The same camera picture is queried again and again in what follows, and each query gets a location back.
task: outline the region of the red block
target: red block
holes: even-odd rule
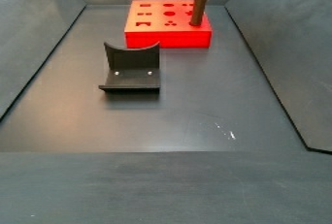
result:
[[[211,47],[212,26],[204,14],[201,26],[192,26],[193,0],[136,0],[125,29],[128,48],[160,42],[163,48]]]

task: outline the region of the black bracket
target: black bracket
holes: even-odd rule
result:
[[[160,77],[160,44],[148,48],[122,49],[104,43],[109,75],[104,91],[112,90],[159,90]]]

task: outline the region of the white speck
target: white speck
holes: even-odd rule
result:
[[[235,137],[235,135],[234,135],[234,132],[231,131],[231,136],[232,136],[232,138],[236,140],[236,137]]]

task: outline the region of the metal rod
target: metal rod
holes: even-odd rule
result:
[[[207,1],[208,0],[195,0],[193,11],[192,11],[192,20],[191,20],[192,26],[200,26],[203,23],[203,15],[204,15]]]

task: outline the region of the black plastic part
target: black plastic part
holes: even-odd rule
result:
[[[105,50],[109,61],[104,91],[113,90],[160,90],[160,44],[148,48],[122,49],[109,43]]]

